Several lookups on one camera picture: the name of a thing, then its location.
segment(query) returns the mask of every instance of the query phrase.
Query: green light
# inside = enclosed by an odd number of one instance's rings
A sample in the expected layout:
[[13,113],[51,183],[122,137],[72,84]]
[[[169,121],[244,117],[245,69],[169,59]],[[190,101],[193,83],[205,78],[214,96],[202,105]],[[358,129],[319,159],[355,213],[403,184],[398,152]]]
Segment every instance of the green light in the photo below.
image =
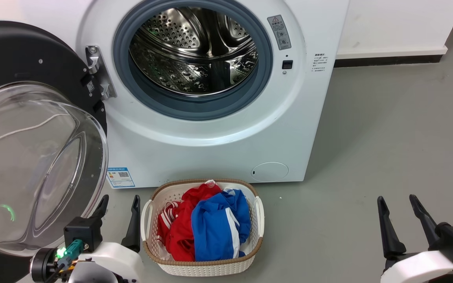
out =
[[63,247],[62,249],[57,250],[57,258],[61,259],[64,256],[65,251],[66,251],[66,247]]
[[10,213],[10,220],[13,222],[15,221],[15,211],[13,211],[13,208],[10,206],[7,206],[6,204],[0,204],[0,208],[6,208],[8,212]]

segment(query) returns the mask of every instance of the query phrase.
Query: blue garment with white stripe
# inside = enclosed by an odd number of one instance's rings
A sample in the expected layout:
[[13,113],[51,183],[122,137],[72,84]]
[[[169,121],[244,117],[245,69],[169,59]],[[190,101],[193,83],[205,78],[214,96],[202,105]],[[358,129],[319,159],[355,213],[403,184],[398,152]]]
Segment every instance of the blue garment with white stripe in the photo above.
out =
[[244,256],[239,249],[250,229],[249,206],[241,190],[225,190],[200,201],[192,212],[195,260]]

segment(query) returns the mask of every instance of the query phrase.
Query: basket handle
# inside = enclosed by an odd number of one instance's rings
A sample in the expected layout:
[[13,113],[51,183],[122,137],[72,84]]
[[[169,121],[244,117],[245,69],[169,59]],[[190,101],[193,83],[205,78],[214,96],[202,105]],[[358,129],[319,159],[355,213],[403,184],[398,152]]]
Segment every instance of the basket handle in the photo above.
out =
[[256,215],[258,217],[258,235],[263,237],[265,231],[265,211],[260,197],[256,197]]
[[144,241],[149,239],[149,218],[151,217],[151,212],[153,211],[152,202],[153,200],[148,200],[141,213],[141,238]]

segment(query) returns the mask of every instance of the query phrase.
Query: red garment with white stripes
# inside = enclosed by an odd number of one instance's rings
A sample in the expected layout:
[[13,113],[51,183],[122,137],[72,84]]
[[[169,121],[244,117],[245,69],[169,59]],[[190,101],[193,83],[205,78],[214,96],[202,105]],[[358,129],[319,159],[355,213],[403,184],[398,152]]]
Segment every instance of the red garment with white stripes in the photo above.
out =
[[198,188],[189,189],[181,197],[182,202],[169,201],[158,215],[157,238],[165,244],[176,261],[195,261],[192,231],[192,211],[198,202],[221,192],[214,181],[207,181]]

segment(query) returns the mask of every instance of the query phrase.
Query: laundry basket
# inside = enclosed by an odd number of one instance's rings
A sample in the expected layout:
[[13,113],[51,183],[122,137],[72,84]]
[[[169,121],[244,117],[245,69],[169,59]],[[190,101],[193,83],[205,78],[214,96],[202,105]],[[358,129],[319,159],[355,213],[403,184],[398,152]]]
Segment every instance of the laundry basket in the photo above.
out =
[[257,192],[250,184],[234,179],[215,179],[221,189],[241,190],[249,204],[251,231],[246,243],[241,245],[246,254],[240,258],[216,261],[172,261],[158,257],[157,220],[167,201],[181,200],[181,196],[190,188],[198,187],[207,179],[191,179],[170,182],[160,186],[151,199],[144,205],[141,215],[142,245],[146,254],[167,273],[176,276],[223,276],[237,274],[246,270],[255,259],[263,240],[265,216],[263,204]]

